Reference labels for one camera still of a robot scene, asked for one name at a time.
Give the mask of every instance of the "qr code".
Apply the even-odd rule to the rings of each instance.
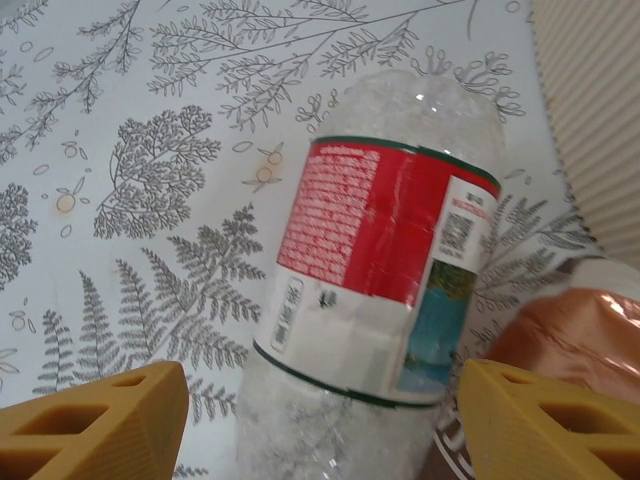
[[[464,252],[464,247],[469,240],[469,234],[472,229],[473,220],[462,215],[449,213],[442,230],[442,244],[459,252]]]

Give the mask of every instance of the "red label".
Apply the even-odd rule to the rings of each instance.
[[[449,179],[494,197],[499,187],[486,173],[438,152],[327,140],[309,151],[278,263],[413,306]]]

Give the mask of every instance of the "white tablecloth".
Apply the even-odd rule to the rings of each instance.
[[[236,391],[308,139],[390,67],[453,77],[505,124],[496,250],[459,364],[551,268],[596,251],[527,2],[31,0],[0,19],[0,407],[179,359],[175,476],[233,478]]]

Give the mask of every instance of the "white label section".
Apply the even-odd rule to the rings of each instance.
[[[481,188],[450,179],[425,265],[425,285],[434,259],[477,273],[480,242],[489,233],[495,204]],[[274,360],[341,390],[416,404],[440,399],[440,394],[395,388],[419,305],[411,309],[281,265],[268,290],[255,341]]]

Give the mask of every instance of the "clear plastic bottle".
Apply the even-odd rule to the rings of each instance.
[[[431,441],[504,164],[442,77],[352,87],[312,141],[238,405],[242,480],[410,480]]]

